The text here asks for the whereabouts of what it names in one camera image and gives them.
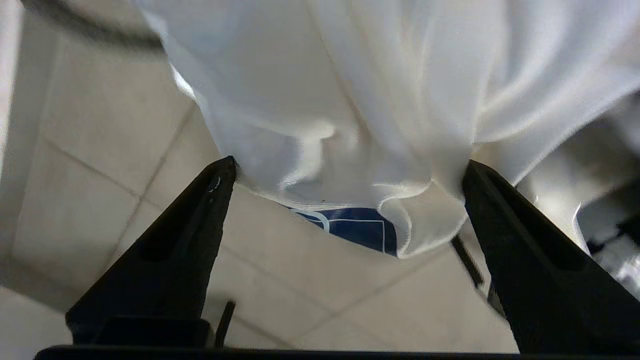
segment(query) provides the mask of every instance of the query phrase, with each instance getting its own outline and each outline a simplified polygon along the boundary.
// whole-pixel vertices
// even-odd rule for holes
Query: white line
[[[349,218],[334,218],[329,220],[329,222],[332,221],[349,221],[349,222],[381,222],[381,223],[385,223],[382,220],[359,220],[359,219],[349,219]]]

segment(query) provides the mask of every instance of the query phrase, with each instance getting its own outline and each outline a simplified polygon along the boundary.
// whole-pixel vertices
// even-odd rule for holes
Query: white towel
[[[241,184],[374,209],[400,258],[458,232],[468,159],[516,183],[640,85],[635,0],[135,2]]]

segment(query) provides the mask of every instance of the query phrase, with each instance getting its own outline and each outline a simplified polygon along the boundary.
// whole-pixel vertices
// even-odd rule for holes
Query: blue fabric
[[[290,210],[318,225],[327,233],[396,256],[396,229],[375,209]]]

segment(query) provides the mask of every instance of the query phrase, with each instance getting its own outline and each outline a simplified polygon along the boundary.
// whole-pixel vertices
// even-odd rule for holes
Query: beige floor tile
[[[200,110],[195,109],[169,150],[147,199],[166,208],[208,164],[220,159]]]
[[[3,360],[32,359],[38,351],[71,344],[65,315],[0,288],[0,354]]]
[[[287,208],[234,188],[223,244],[338,311],[433,254],[399,260],[323,232]]]
[[[137,198],[46,143],[36,147],[13,256],[85,290],[117,245]]]
[[[120,242],[118,242],[118,247],[109,262],[110,266],[136,242],[140,235],[153,224],[161,213],[162,211],[149,201],[142,200],[142,202],[140,202],[140,206],[127,225],[127,229],[124,231]]]
[[[237,302],[238,316],[280,339],[310,330],[329,314],[312,300],[221,249],[213,266],[205,305],[218,319],[224,303]]]
[[[203,319],[211,324],[212,329],[218,326],[220,314],[203,313]],[[242,318],[234,315],[225,337],[226,347],[288,349],[291,346],[284,341],[258,329]]]
[[[305,350],[366,350],[393,351],[385,344],[342,317],[335,318],[322,326],[292,341],[293,345]]]
[[[142,194],[193,102],[177,90],[163,56],[61,36],[42,131]]]
[[[516,352],[452,249],[345,316],[398,350]]]

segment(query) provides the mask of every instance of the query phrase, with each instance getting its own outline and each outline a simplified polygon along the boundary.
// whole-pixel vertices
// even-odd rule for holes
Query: tile grout line
[[[258,325],[255,325],[253,323],[251,323],[248,320],[245,320],[242,316],[239,315],[233,315],[233,318],[231,321],[237,321],[239,323],[241,323],[243,326],[249,328],[249,330],[255,332],[256,334],[267,338],[271,341],[273,341],[274,343],[281,345],[285,348],[295,348],[295,346],[293,346],[293,344],[290,344],[289,342],[279,338],[278,336],[275,336],[274,334],[271,334],[270,332],[268,332],[267,330],[264,330],[263,328],[259,327]]]
[[[305,294],[303,291],[301,291],[299,289],[294,288],[293,286],[287,284],[286,282],[284,282],[283,280],[281,280],[279,277],[277,277],[276,275],[272,274],[271,272],[261,268],[260,266],[252,263],[251,261],[245,259],[244,257],[242,257],[241,255],[237,254],[233,250],[230,250],[224,244],[220,244],[220,247],[225,249],[225,251],[227,251],[233,258],[236,258],[241,263],[244,263],[245,265],[249,266],[250,268],[252,268],[252,269],[254,269],[256,271],[258,271],[258,273],[260,273],[262,275],[265,275],[266,277],[270,278],[271,280],[275,280],[278,284],[282,285],[285,289],[287,289],[287,290],[295,293],[296,295],[300,296],[301,298],[309,301],[313,306],[316,306],[316,307],[320,308],[321,310],[326,311],[329,314],[333,314],[335,312],[334,310],[331,310],[329,307],[326,307],[324,304],[319,302],[317,299]]]
[[[345,313],[347,313],[348,311],[354,309],[356,306],[364,303],[365,301],[389,290],[391,287],[399,284],[400,282],[402,282],[403,280],[407,279],[409,276],[417,273],[419,270],[423,269],[424,267],[428,266],[427,262],[433,260],[433,258],[437,255],[439,255],[439,253],[444,252],[444,250],[446,249],[446,247],[448,247],[448,243],[446,243],[445,245],[442,245],[439,249],[433,249],[434,251],[436,251],[436,254],[433,254],[432,256],[429,256],[428,258],[426,258],[424,261],[419,262],[418,264],[416,264],[414,267],[407,269],[407,271],[399,274],[398,276],[395,276],[394,278],[392,278],[391,280],[389,280],[388,282],[386,282],[385,284],[382,284],[381,286],[377,287],[376,289],[373,289],[372,291],[370,291],[369,293],[366,293],[358,298],[356,298],[355,300],[351,301],[350,303],[348,303],[347,305],[345,305],[342,309],[337,310],[337,311],[332,311],[332,313],[327,316],[327,318],[322,319],[321,321],[319,321],[315,326],[313,326],[313,328],[311,328],[310,330],[303,332],[300,335],[296,335],[290,339],[288,339],[289,341],[294,341],[294,340],[299,340],[302,337],[310,334],[311,332],[318,330],[321,326],[325,325],[326,323],[337,319],[343,315],[345,315]],[[378,336],[376,336],[375,334],[369,332],[367,329],[364,329],[363,327],[360,326],[360,324],[352,322],[351,320],[349,320],[348,318],[346,318],[346,320],[351,324],[354,325],[355,327],[357,327],[358,329],[360,329],[361,331],[363,331],[365,334],[367,334],[368,336],[370,336],[371,338],[373,338],[374,340],[378,340],[382,343],[387,343],[386,341],[380,339]]]
[[[86,162],[84,162],[83,160],[80,160],[79,158],[75,157],[73,154],[70,154],[69,152],[67,152],[65,149],[62,149],[60,146],[58,146],[58,144],[54,143],[53,141],[51,141],[48,137],[46,137],[44,134],[40,134],[40,138],[42,139],[42,141],[44,143],[47,144],[47,146],[49,146],[50,148],[54,149],[55,151],[61,153],[62,155],[70,158],[71,160],[73,160],[73,162],[78,163],[79,165],[81,165],[83,168],[85,168],[86,170],[89,170],[90,172],[99,175],[100,177],[105,178],[107,181],[109,181],[110,183],[117,185],[120,189],[124,190],[125,192],[127,192],[129,195],[133,196],[133,197],[139,197],[140,195],[138,195],[135,191],[131,190],[130,188],[124,186],[123,184],[120,184],[118,181],[115,181],[114,179],[112,179],[110,176],[108,176],[107,174],[101,172],[100,170],[94,168],[93,166],[87,164]]]
[[[187,123],[189,122],[189,119],[191,118],[191,116],[192,116],[192,114],[193,114],[193,112],[195,111],[196,108],[197,108],[197,105],[194,102],[184,112],[184,115],[182,116],[182,119],[180,120],[180,124],[178,125],[178,128],[175,131],[175,134],[173,134],[173,136],[169,140],[169,144],[167,145],[166,149],[164,150],[162,156],[160,156],[160,160],[158,161],[158,164],[157,164],[156,168],[154,169],[153,173],[151,173],[151,176],[149,177],[149,180],[147,181],[147,184],[145,185],[145,188],[142,191],[142,194],[141,195],[137,195],[136,194],[136,197],[138,198],[138,203],[134,207],[133,212],[129,216],[129,219],[127,219],[127,222],[125,223],[124,228],[120,232],[120,236],[118,237],[118,239],[116,241],[116,244],[113,247],[113,251],[111,251],[109,253],[109,256],[107,257],[106,262],[104,263],[104,266],[102,267],[102,271],[100,272],[100,274],[104,274],[107,270],[109,270],[109,264],[111,263],[111,259],[113,259],[115,254],[118,252],[118,248],[119,248],[120,244],[122,243],[122,239],[124,238],[124,235],[127,233],[127,229],[133,223],[133,220],[136,217],[136,213],[138,212],[138,210],[142,206],[142,202],[145,200],[145,196],[147,196],[147,193],[148,193],[149,189],[151,188],[151,186],[153,185],[154,181],[156,180],[156,177],[157,177],[158,173],[160,173],[160,170],[162,169],[162,166],[164,165],[164,163],[166,161],[167,155],[169,154],[169,152],[171,151],[171,149],[173,148],[173,146],[177,142],[178,138],[182,134],[184,128],[186,127]]]

